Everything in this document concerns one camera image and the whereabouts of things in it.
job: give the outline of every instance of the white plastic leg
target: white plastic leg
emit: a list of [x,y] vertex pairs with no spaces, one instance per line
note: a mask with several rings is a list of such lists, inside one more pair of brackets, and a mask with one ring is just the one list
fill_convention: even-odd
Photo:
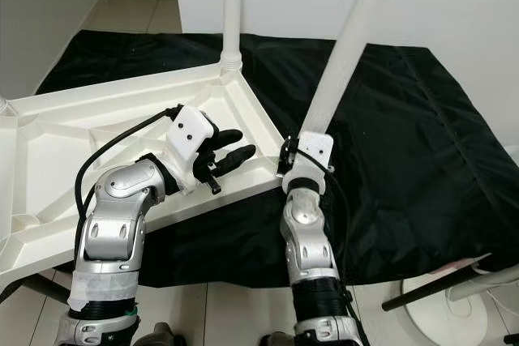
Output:
[[370,22],[384,0],[357,0],[348,14],[301,131],[324,133],[366,47]]
[[519,265],[502,271],[488,273],[487,275],[458,284],[449,291],[448,298],[451,301],[458,301],[476,293],[498,287],[500,284],[508,284],[514,281],[519,282]]
[[224,47],[221,51],[223,73],[242,69],[240,16],[241,0],[224,0]]

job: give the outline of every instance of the black tarp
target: black tarp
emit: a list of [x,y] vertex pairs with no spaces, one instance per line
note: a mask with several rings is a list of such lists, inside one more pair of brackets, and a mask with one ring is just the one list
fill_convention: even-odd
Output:
[[[242,36],[243,74],[283,136],[298,133],[332,46]],[[220,50],[218,35],[82,31],[38,93],[209,64]],[[519,168],[428,49],[368,45],[328,132],[354,218],[347,251],[331,183],[321,204],[348,284],[485,253],[494,270],[519,262]],[[286,285],[284,202],[271,190],[150,233],[139,282]]]

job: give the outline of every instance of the robotic arm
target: robotic arm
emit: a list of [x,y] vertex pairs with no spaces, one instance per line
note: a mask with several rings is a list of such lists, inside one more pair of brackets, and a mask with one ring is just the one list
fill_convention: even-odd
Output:
[[159,156],[147,154],[133,165],[111,169],[95,185],[96,206],[78,226],[70,309],[61,318],[55,346],[130,345],[139,325],[135,295],[149,208],[166,195],[189,194],[200,183],[217,194],[221,188],[215,178],[255,153],[248,145],[216,162],[214,151],[239,141],[242,133],[219,131],[189,106],[168,114],[173,124]]
[[[284,176],[288,195],[281,234],[298,320],[294,344],[369,346],[352,297],[342,287],[319,207],[326,190],[324,176],[332,171],[328,167],[332,146],[329,135],[306,131],[299,139],[288,138],[281,149],[278,173]],[[347,205],[343,207],[346,214]],[[276,334],[265,341],[275,345]]]

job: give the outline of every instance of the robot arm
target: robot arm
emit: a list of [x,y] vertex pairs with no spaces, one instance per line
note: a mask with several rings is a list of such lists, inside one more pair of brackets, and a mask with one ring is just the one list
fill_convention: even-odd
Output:
[[332,170],[328,167],[332,146],[329,135],[303,132],[299,139],[287,139],[281,151],[278,173],[284,175],[288,195],[281,234],[298,320],[296,346],[368,346],[350,293],[342,287],[319,207],[326,189],[325,171]]
[[214,151],[240,140],[238,130],[219,129],[197,109],[178,106],[159,156],[104,173],[95,185],[96,206],[76,247],[70,309],[60,321],[57,345],[127,346],[139,325],[135,305],[146,233],[144,217],[165,196],[191,193],[252,157],[248,145],[215,161]]

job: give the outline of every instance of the tiled floor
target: tiled floor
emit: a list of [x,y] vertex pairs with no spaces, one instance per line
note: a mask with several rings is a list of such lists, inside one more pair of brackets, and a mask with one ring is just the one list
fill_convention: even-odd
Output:
[[182,32],[178,0],[101,0],[84,28],[105,32]]
[[[70,287],[71,278],[47,271],[49,278]],[[434,346],[414,327],[404,309],[383,312],[380,303],[398,294],[399,283],[354,287],[355,305],[372,346]],[[519,311],[519,287],[501,287],[494,294]],[[502,345],[503,336],[519,332],[519,317],[499,309],[483,295],[489,318],[482,346]],[[288,288],[249,289],[212,283],[172,288],[139,287],[142,322],[134,338],[168,322],[189,346],[256,346],[262,335],[293,332],[295,314]],[[66,306],[25,287],[0,305],[0,345],[45,346],[54,341]]]

